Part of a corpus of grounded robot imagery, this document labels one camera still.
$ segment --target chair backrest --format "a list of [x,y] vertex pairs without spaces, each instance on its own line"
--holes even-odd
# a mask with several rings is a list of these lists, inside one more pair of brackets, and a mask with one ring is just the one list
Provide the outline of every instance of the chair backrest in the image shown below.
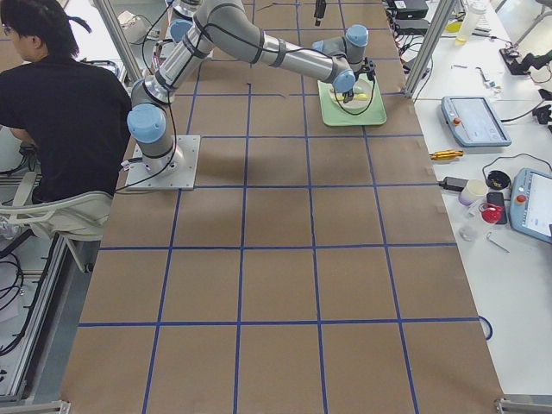
[[108,193],[90,191],[52,203],[2,205],[0,215],[6,216],[9,223],[30,226],[40,238],[52,238],[54,233],[60,233],[73,240],[95,241],[104,234],[111,200]]

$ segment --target black hair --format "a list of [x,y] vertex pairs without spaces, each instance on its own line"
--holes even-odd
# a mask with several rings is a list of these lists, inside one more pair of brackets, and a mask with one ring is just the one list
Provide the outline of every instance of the black hair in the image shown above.
[[70,20],[91,32],[83,19],[68,16],[57,0],[0,0],[0,19],[20,36],[40,37],[46,43],[48,54],[60,57],[78,54]]

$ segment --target white table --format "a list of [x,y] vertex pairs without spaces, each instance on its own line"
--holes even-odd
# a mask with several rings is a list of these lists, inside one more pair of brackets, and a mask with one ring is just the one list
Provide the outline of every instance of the white table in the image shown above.
[[[495,28],[494,35],[508,39],[492,10],[487,12],[487,20]],[[471,38],[462,47],[456,46],[452,38],[439,41],[433,54],[433,73],[416,102],[430,153],[461,148],[444,122],[440,107],[443,96],[489,97],[503,119],[520,115],[540,102],[538,88],[529,77],[513,77],[508,72],[499,55],[503,46],[503,41],[480,37]],[[501,85],[499,94],[484,85],[476,66],[484,68]],[[546,126],[531,116],[505,125],[512,139],[509,147],[462,148],[463,157],[434,163],[437,178],[484,179],[484,165],[499,156],[520,153],[552,163],[552,134]],[[486,171],[499,169],[513,179],[525,166],[550,173],[545,164],[524,156],[499,160]],[[552,395],[552,245],[513,231],[509,224],[495,226],[492,238],[510,253],[485,238],[463,241],[457,230],[466,220],[467,208],[457,201],[456,192],[443,191],[442,196],[477,310],[493,327],[488,346],[503,391]]]

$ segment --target black cable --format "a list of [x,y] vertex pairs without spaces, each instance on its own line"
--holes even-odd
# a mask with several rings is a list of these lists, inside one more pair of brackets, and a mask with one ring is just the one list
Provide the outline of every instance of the black cable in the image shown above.
[[521,114],[520,116],[516,116],[516,117],[513,117],[513,118],[510,118],[510,119],[501,119],[500,121],[501,122],[510,122],[510,121],[516,121],[517,119],[519,118],[523,118],[524,116],[526,115],[529,115],[533,110],[535,110],[536,108],[538,108],[539,106],[541,106],[541,104],[545,101],[545,99],[543,99],[541,102],[539,102],[535,107],[531,108],[530,110],[528,110],[527,112],[524,112],[523,114]]
[[145,17],[144,15],[135,15],[135,17],[143,17],[144,20],[150,25],[150,26],[153,26],[151,20],[149,20],[147,17]]
[[373,81],[372,81],[372,91],[370,92],[370,100],[368,101],[368,105],[366,108],[364,108],[362,111],[360,112],[350,112],[348,110],[346,110],[345,108],[343,108],[341,102],[339,102],[339,99],[337,99],[337,94],[336,94],[336,90],[334,89],[334,98],[336,99],[336,102],[337,104],[339,105],[339,107],[346,113],[348,113],[349,115],[354,115],[354,116],[358,116],[358,115],[362,115],[364,112],[366,112],[368,110],[368,108],[370,108],[370,105],[372,104],[372,101],[373,101],[373,91],[376,89],[376,79],[374,78]]
[[144,61],[144,65],[147,68],[147,71],[150,75],[153,75],[152,70],[149,68],[149,65],[146,62],[146,54],[144,53],[144,46],[146,45],[147,37],[149,36],[150,32],[154,28],[154,26],[163,18],[165,13],[173,6],[173,3],[169,3],[168,6],[166,6],[165,10],[163,10],[163,13],[161,13],[161,16],[157,18],[157,20],[150,26],[150,28],[147,30],[146,35],[144,36],[144,40],[141,41],[141,59]]
[[42,285],[44,284],[44,279],[48,275],[48,270],[50,267],[50,263],[52,262],[52,256],[53,256],[53,250],[57,244],[57,241],[59,240],[59,236],[56,234],[52,239],[52,244],[50,245],[50,249],[48,251],[48,257],[46,260],[46,265],[44,266],[44,270],[42,270],[41,277],[39,278],[38,282],[36,283],[36,291],[34,292],[33,301],[31,304],[27,307],[27,316],[25,317],[25,322],[23,323],[23,326],[19,333],[14,336],[14,339],[5,347],[0,346],[0,356],[5,356],[9,354],[11,351],[13,351],[17,345],[19,345],[19,342],[25,335],[27,334],[27,328],[30,324],[31,317],[33,315],[33,311],[35,310],[36,303],[38,302],[38,298],[41,293]]
[[21,158],[21,162],[19,163],[18,166],[16,166],[15,168],[12,168],[11,170],[0,171],[0,175],[10,176],[13,173],[17,173],[18,171],[22,170],[25,167],[26,161],[27,161],[27,155],[23,155]]
[[[15,261],[9,261],[9,260],[0,261],[0,265],[11,265],[11,266],[15,267],[16,268],[16,278],[14,279],[11,286],[4,287],[3,289],[0,289],[0,292],[5,291],[5,293],[0,295],[0,300],[6,298],[9,295],[9,293],[11,292],[12,289],[16,289],[16,292],[8,300],[8,302],[6,302],[2,307],[0,307],[0,311],[3,311],[4,309],[6,309],[8,306],[10,306],[17,299],[17,297],[19,296],[19,293],[21,292],[21,290],[23,288],[23,282],[24,282],[24,276],[23,276],[23,270],[21,268],[21,262],[19,261],[17,256],[15,256],[13,253],[10,253],[9,255],[12,256]],[[19,280],[19,279],[21,279],[21,283],[18,285],[17,280]]]
[[414,104],[416,103],[417,98],[420,96],[420,93],[422,93],[423,88],[425,88],[425,86],[426,86],[426,85],[428,84],[428,82],[430,81],[431,73],[433,73],[433,56],[431,56],[430,62],[431,62],[430,73],[429,73],[428,76],[426,77],[425,83],[422,85],[422,87],[420,88],[420,90],[417,92],[416,97],[414,98]]
[[537,158],[536,156],[534,155],[531,155],[531,154],[527,154],[527,153],[520,153],[520,154],[517,154],[517,155],[512,155],[511,157],[498,157],[498,158],[495,158],[493,162],[491,162],[490,164],[487,164],[486,166],[483,166],[481,168],[481,172],[483,173],[483,177],[485,177],[486,179],[486,172],[485,172],[485,168],[487,168],[488,166],[491,166],[492,164],[494,164],[495,162],[497,162],[498,160],[506,160],[506,159],[514,159],[514,158],[517,158],[521,155],[526,155],[528,157],[531,157],[533,160],[537,160],[537,161],[541,161],[543,162],[544,164],[546,164],[547,166],[549,166],[549,169],[550,171],[552,172],[552,166],[550,165],[549,162],[545,161],[545,160],[542,160],[540,158]]

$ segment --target black device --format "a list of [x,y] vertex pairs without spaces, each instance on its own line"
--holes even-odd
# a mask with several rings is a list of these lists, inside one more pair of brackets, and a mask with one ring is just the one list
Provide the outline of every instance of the black device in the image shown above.
[[428,14],[425,0],[387,0],[387,6],[396,19],[423,19]]
[[466,179],[458,179],[457,177],[445,177],[443,181],[439,181],[439,186],[445,190],[461,192],[467,184]]
[[425,19],[403,20],[395,19],[395,32],[397,35],[421,35],[424,36],[430,29],[430,23]]
[[314,6],[315,26],[320,26],[320,20],[324,18],[324,13],[326,13],[326,0],[317,0]]
[[499,191],[489,191],[486,194],[486,201],[488,203],[502,207],[502,212],[500,220],[497,221],[497,224],[506,224],[508,223],[508,215],[506,214],[506,208],[504,206],[504,194]]
[[527,53],[521,62],[518,62],[519,52],[515,48],[507,47],[499,51],[512,75],[526,75],[530,67],[538,70],[552,60],[552,50],[540,56]]

